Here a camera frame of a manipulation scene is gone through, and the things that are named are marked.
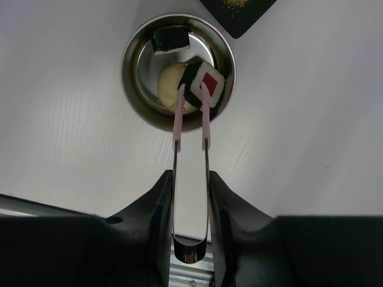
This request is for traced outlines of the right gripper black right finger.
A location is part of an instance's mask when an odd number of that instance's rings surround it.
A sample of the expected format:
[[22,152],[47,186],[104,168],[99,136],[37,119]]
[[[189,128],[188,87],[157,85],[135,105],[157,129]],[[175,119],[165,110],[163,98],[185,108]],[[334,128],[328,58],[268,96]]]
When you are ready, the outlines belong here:
[[381,286],[381,216],[271,217],[210,174],[217,286]]

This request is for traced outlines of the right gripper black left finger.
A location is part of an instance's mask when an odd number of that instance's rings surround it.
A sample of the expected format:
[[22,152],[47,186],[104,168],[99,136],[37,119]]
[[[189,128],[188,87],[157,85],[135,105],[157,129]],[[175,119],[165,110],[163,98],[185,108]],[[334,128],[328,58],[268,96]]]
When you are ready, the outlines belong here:
[[1,216],[2,286],[167,286],[172,172],[108,217]]

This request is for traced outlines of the pink metal tongs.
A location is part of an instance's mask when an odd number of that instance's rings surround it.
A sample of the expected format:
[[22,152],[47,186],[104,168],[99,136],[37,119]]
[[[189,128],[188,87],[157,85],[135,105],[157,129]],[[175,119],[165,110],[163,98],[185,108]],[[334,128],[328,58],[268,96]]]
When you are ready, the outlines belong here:
[[[210,139],[210,106],[209,91],[205,83],[199,84],[198,94],[201,99],[202,136],[200,152],[197,159],[186,162],[181,155],[181,136],[185,116],[184,97],[185,85],[182,84],[177,91],[177,104],[175,108],[174,125],[172,130],[173,165],[172,165],[172,236],[175,256],[186,264],[194,264],[202,260],[206,254],[209,235],[209,148]],[[190,218],[195,219],[203,226],[197,228],[199,234],[186,238],[184,232],[176,231],[175,215],[186,207],[186,200],[191,200]]]

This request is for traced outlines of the round cream steamed bun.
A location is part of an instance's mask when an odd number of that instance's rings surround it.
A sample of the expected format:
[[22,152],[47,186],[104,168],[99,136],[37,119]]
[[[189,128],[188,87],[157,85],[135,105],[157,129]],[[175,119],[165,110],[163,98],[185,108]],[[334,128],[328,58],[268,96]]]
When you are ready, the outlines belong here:
[[157,95],[160,103],[169,112],[175,113],[177,91],[183,73],[187,67],[185,63],[177,63],[164,69],[157,79]]

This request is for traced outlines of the round steel lunch box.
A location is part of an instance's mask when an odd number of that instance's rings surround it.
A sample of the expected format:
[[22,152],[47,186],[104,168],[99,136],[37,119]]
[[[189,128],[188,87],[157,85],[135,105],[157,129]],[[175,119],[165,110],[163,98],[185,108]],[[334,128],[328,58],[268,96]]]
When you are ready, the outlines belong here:
[[[186,27],[190,48],[157,56],[151,43],[151,33],[168,26]],[[174,114],[164,108],[158,99],[158,76],[172,65],[199,59],[212,64],[226,80],[223,94],[210,112],[210,120],[215,121],[227,108],[236,85],[236,61],[225,37],[204,19],[185,13],[159,15],[141,25],[127,43],[120,65],[122,90],[137,116],[159,130],[171,132]]]

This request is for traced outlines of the black seaweed sushi piece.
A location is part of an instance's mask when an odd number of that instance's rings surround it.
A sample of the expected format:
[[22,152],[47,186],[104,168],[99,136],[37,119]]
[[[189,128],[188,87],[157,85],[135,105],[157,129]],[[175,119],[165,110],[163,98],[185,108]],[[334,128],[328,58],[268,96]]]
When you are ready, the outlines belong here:
[[154,55],[164,55],[190,48],[189,30],[185,26],[165,26],[150,32]]

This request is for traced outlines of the black teal square plate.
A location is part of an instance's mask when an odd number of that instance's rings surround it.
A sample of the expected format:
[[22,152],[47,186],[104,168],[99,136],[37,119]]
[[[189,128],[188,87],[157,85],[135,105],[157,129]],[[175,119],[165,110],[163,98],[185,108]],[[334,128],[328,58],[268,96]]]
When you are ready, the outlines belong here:
[[200,0],[234,38],[240,38],[276,0]]

